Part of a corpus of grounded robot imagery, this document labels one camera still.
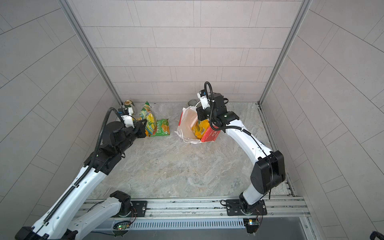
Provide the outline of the white red printed paper bag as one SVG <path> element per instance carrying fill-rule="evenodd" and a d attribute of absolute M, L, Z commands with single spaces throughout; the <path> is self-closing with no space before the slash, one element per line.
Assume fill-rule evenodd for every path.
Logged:
<path fill-rule="evenodd" d="M 201 140 L 197 139 L 194 135 L 192 127 L 198 120 L 196 109 L 196 107 L 183 108 L 176 134 L 182 138 L 185 143 L 200 144 L 214 142 L 218 138 L 220 132 L 214 131 L 211 126 L 207 129 Z"/>

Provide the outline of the green rainbow snack bag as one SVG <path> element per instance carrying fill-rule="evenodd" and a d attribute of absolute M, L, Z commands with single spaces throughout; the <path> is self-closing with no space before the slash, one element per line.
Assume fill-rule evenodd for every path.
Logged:
<path fill-rule="evenodd" d="M 140 111 L 141 120 L 146 120 L 146 135 L 152 136 L 157 129 L 157 118 L 153 113 L 152 107 L 149 102 L 145 102 L 144 107 Z"/>

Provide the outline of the green red snack bag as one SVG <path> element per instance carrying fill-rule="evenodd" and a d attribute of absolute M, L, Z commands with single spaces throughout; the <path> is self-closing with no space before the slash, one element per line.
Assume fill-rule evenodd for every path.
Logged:
<path fill-rule="evenodd" d="M 168 119 L 157 120 L 157 125 L 152 137 L 162 137 L 170 135 L 170 127 Z"/>

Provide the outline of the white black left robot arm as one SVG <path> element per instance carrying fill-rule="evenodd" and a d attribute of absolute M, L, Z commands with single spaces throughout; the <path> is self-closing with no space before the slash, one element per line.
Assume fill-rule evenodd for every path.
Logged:
<path fill-rule="evenodd" d="M 95 149 L 75 180 L 46 214 L 16 233 L 16 240 L 81 240 L 111 217 L 130 217 L 131 223 L 136 220 L 138 211 L 131 196 L 122 191 L 113 192 L 84 215 L 75 217 L 96 186 L 125 158 L 125 151 L 136 139 L 146 137 L 147 120 L 134 119 L 126 125 L 126 116 L 122 109 L 108 109 Z"/>

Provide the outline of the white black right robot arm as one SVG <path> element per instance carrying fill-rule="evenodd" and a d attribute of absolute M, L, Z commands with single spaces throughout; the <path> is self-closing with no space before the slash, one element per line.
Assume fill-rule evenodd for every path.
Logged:
<path fill-rule="evenodd" d="M 197 108 L 199 121 L 208 120 L 213 131 L 224 132 L 243 149 L 249 157 L 253 170 L 251 184 L 239 196 L 241 211 L 249 215 L 262 205 L 262 198 L 286 180 L 284 156 L 273 152 L 247 130 L 239 116 L 228 111 L 228 99 L 214 93 L 210 82 L 198 93 L 201 106 Z"/>

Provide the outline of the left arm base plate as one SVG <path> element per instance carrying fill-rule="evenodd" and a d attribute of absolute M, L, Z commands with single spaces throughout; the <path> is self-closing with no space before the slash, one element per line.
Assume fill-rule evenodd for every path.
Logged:
<path fill-rule="evenodd" d="M 134 218 L 134 217 L 144 217 L 147 210 L 147 201 L 131 201 L 129 209 L 120 211 L 114 218 Z"/>

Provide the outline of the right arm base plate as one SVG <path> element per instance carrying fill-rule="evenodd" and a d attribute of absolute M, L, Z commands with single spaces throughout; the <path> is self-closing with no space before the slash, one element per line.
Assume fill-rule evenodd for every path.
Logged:
<path fill-rule="evenodd" d="M 239 199 L 221 200 L 220 204 L 226 208 L 228 216 L 264 216 L 267 209 L 264 200 L 259 200 L 253 205 Z"/>

